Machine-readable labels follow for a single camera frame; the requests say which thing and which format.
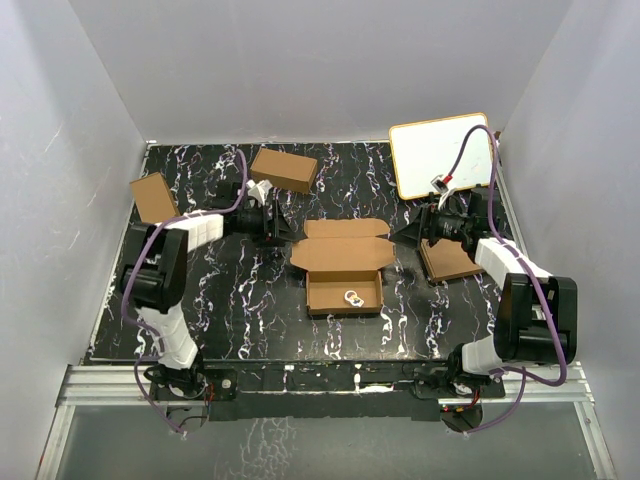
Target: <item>black table surface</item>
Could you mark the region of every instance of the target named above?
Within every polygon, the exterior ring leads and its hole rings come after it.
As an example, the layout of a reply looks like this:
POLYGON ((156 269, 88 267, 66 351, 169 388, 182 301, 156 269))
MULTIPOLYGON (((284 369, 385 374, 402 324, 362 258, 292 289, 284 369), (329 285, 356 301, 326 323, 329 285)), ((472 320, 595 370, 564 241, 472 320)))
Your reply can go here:
MULTIPOLYGON (((239 180, 237 148, 252 162, 261 145, 151 147, 144 174, 161 172, 181 212, 203 208, 218 180, 239 180)), ((280 190, 278 200, 294 230, 305 219, 381 218, 393 231, 406 225, 423 200, 398 198, 388 143, 269 144, 262 147, 318 160, 310 195, 280 190)), ((130 223, 139 219, 134 207, 130 223)), ((492 331, 499 289, 487 275, 432 285, 417 252, 396 247, 382 269, 379 315, 326 315, 306 310, 304 271, 289 264, 291 247, 260 249, 233 235, 189 255, 182 306, 205 360, 441 359, 459 343, 492 331)), ((115 276, 86 363, 130 362, 152 352, 141 329, 123 325, 115 276)))

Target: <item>gray wall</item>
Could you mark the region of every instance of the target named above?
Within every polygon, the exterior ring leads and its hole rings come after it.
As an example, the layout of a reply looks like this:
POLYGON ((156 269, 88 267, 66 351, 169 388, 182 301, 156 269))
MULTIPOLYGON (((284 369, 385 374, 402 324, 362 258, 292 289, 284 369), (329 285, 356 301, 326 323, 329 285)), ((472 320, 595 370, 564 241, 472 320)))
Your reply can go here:
POLYGON ((66 0, 0 0, 0 478, 35 475, 144 142, 66 0))
POLYGON ((71 0, 145 139, 387 138, 476 111, 502 128, 569 4, 71 0))
POLYGON ((640 474, 640 4, 576 2, 502 150, 531 257, 579 288, 578 355, 621 478, 640 474))

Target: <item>brown box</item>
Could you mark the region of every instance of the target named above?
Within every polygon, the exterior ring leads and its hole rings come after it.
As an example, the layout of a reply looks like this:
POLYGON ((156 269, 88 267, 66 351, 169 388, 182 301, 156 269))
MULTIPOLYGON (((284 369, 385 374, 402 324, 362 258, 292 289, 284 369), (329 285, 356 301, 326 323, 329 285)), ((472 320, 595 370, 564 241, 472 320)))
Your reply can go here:
POLYGON ((311 315, 377 313, 382 308, 380 269, 395 261, 393 243, 377 235, 389 225, 376 218, 307 220, 307 237, 292 248, 291 263, 307 270, 307 306, 311 315), (362 307, 347 303, 355 290, 362 307))
POLYGON ((180 215, 173 193, 161 173, 152 173, 130 185, 143 222, 160 223, 180 215))
POLYGON ((300 193, 310 193, 318 172, 315 158, 276 152, 261 148, 251 165, 251 178, 269 180, 274 187, 300 193))
POLYGON ((426 240, 422 240, 420 255, 432 282, 466 277, 484 271, 469 259, 459 242, 441 239, 430 247, 426 240))

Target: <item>purple cable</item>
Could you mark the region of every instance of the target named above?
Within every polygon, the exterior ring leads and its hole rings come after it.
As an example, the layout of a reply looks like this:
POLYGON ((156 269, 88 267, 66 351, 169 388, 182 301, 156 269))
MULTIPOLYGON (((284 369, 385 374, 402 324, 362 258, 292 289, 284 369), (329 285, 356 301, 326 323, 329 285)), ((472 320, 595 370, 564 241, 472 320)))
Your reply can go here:
MULTIPOLYGON (((128 306, 129 306, 129 297, 131 296, 131 290, 133 289, 133 282, 135 281, 135 278, 138 276, 138 273, 140 272, 140 268, 142 268, 142 264, 144 263, 144 259, 147 257, 147 254, 149 253, 149 250, 151 250, 151 246, 153 245, 153 242, 156 240, 156 238, 158 238, 158 235, 160 235, 160 232, 162 231, 163 228, 165 228, 167 225, 171 225, 172 223, 176 223, 179 222, 181 220, 186 220, 187 218, 193 218, 193 217, 206 217, 209 215, 224 215, 226 213, 231 213, 233 212, 236 208, 238 208, 238 206, 240 205, 240 202, 242 201, 242 198, 244 197, 246 188, 247 188, 247 159, 244 156, 244 153, 242 152, 242 150, 237 149, 236 153, 240 155, 240 167, 242 170, 242 188, 240 190, 240 193, 238 194, 238 198, 236 199, 236 201, 233 203, 233 205, 231 205, 231 207, 229 208, 225 208, 225 209, 221 209, 221 210, 209 210, 207 212, 203 212, 203 213, 199 213, 197 215, 182 215, 181 217, 173 217, 170 218, 169 220, 165 220, 164 222, 162 222, 160 225, 158 225, 156 227, 156 229, 153 231, 153 233, 151 234, 151 236, 149 237, 149 240, 147 240, 147 243, 145 244, 144 248, 142 249, 142 252, 140 252, 140 256, 138 257, 138 260, 136 261, 136 264, 133 267, 133 270, 131 271, 131 277, 129 277, 129 281, 127 282, 127 286, 124 289, 124 293, 122 295, 122 304, 120 305, 120 313, 122 314, 122 318, 129 324, 140 327, 148 332, 150 332, 151 334, 155 335, 156 338, 158 339, 158 347, 160 349, 160 351, 158 352, 160 355, 162 355, 162 353, 164 352, 164 342, 162 340, 162 336, 160 335, 160 332, 158 332, 157 329, 155 329, 154 327, 152 327, 151 325, 147 325, 144 322, 139 322, 137 320, 134 320, 133 318, 131 318, 128 314, 128 306)), ((138 360, 136 361, 136 363, 133 366, 133 375, 136 379, 136 383, 138 384, 138 388, 140 389, 140 392, 142 393, 142 396, 144 397, 144 399, 149 403, 149 405, 151 405, 151 407, 153 407, 153 409, 158 413, 158 415, 160 415, 162 417, 162 419, 177 433, 180 434, 186 434, 186 431, 183 430, 182 428, 180 428, 178 425, 176 425, 174 422, 171 421, 171 419, 169 419, 165 413, 162 411, 162 409, 153 401, 153 399, 151 398, 151 396, 147 393, 147 391, 144 389, 144 386, 142 385, 142 382, 140 381, 140 375, 138 373, 138 367, 140 366, 140 364, 144 361, 144 362, 152 362, 152 361, 158 361, 159 357, 144 357, 141 356, 140 358, 138 358, 138 360)))
POLYGON ((542 378, 533 373, 527 372, 527 370, 524 367, 515 368, 515 367, 507 366, 507 367, 502 367, 496 370, 492 370, 490 373, 494 375, 504 373, 505 371, 520 373, 522 375, 520 392, 518 393, 518 396, 516 397, 516 400, 511 406, 511 408, 509 408, 509 410, 507 410, 503 415, 501 415, 500 417, 496 418, 495 420, 492 420, 491 422, 485 425, 480 425, 476 428, 468 430, 467 433, 475 433, 475 432, 479 432, 481 430, 485 430, 487 428, 493 427, 494 425, 499 424, 500 422, 502 422, 503 420, 506 420, 509 416, 511 416, 511 414, 515 412, 515 410, 518 408, 518 405, 520 405, 520 401, 522 400, 522 396, 524 395, 524 389, 527 382, 526 377, 532 378, 537 382, 540 382, 544 385, 548 385, 550 387, 559 387, 567 379, 567 361, 564 358, 564 352, 562 351, 562 344, 560 343, 558 332, 556 332, 556 327, 555 327, 555 324, 553 323, 553 317, 551 316, 549 305, 547 304, 547 300, 544 296, 544 292, 542 291, 542 286, 540 285, 540 282, 536 278, 529 264, 524 261, 524 259, 520 256, 520 254, 517 252, 516 249, 508 245, 504 240, 504 238, 502 238, 493 221, 493 197, 494 197, 494 190, 495 190, 495 184, 496 184, 496 176, 498 173, 498 163, 500 161, 500 152, 498 150, 498 143, 496 142, 496 137, 493 135, 491 130, 489 130, 485 125, 476 125, 475 127, 472 127, 467 132, 467 134, 464 137, 464 141, 460 146, 460 152, 458 153, 458 157, 456 158, 454 166, 452 167, 449 175, 453 175, 453 172, 455 171, 458 164, 460 163, 460 159, 462 158, 464 149, 467 146, 467 141, 469 140, 469 137, 475 130, 484 130, 487 133, 487 135, 489 136, 489 139, 491 140, 491 147, 493 150, 493 156, 492 156, 492 162, 491 162, 491 178, 489 181, 489 205, 488 205, 489 228, 491 229, 491 233, 493 234, 493 236, 496 237, 498 242, 504 245, 504 247, 516 258, 518 264, 522 267, 522 269, 527 273, 527 275, 531 279, 531 283, 533 284, 533 289, 535 290, 536 295, 538 296, 538 300, 540 302, 540 306, 542 307, 542 312, 544 313, 545 320, 547 322, 547 327, 549 328, 549 332, 551 333, 553 346, 556 351, 556 355, 558 357, 558 364, 560 365, 560 376, 558 377, 557 380, 548 380, 546 378, 542 378))

